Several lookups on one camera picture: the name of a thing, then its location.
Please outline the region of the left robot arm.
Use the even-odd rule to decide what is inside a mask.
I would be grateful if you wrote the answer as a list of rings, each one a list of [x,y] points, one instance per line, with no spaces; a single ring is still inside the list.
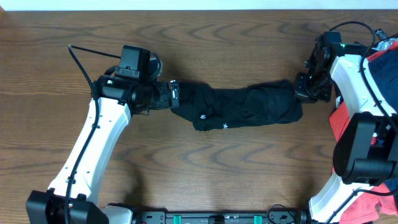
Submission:
[[[88,81],[91,101],[83,129],[56,178],[26,202],[31,223],[140,223],[140,213],[121,203],[97,206],[113,149],[135,114],[178,107],[179,83],[160,82],[163,64],[154,52],[124,45],[112,66]]]

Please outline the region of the black polo shirt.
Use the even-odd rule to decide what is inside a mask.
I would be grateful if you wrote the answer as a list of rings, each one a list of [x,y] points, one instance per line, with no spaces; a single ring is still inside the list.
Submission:
[[[197,131],[289,124],[302,116],[288,80],[240,89],[216,89],[206,83],[180,84],[180,106],[171,112],[192,122]]]

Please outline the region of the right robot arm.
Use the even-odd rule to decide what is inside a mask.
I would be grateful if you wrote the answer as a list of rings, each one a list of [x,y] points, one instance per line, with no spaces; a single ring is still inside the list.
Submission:
[[[397,112],[373,80],[366,58],[370,49],[326,31],[305,62],[308,72],[295,80],[294,96],[301,102],[328,102],[336,88],[349,113],[333,153],[334,171],[307,209],[298,212],[296,223],[336,223],[360,195],[397,177]]]

